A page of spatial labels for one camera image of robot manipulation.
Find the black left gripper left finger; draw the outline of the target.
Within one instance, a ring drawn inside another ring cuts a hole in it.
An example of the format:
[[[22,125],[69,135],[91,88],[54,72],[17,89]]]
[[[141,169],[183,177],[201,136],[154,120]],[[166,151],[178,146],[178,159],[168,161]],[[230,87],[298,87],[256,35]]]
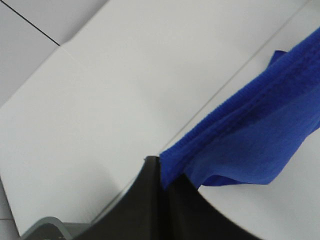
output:
[[[169,240],[166,201],[160,186],[160,163],[148,156],[121,200],[76,240]]]

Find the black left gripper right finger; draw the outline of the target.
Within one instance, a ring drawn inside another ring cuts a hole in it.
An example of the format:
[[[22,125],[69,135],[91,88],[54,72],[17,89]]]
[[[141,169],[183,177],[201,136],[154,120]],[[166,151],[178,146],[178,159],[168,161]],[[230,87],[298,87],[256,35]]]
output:
[[[198,192],[183,174],[166,190],[175,240],[258,240],[228,219]]]

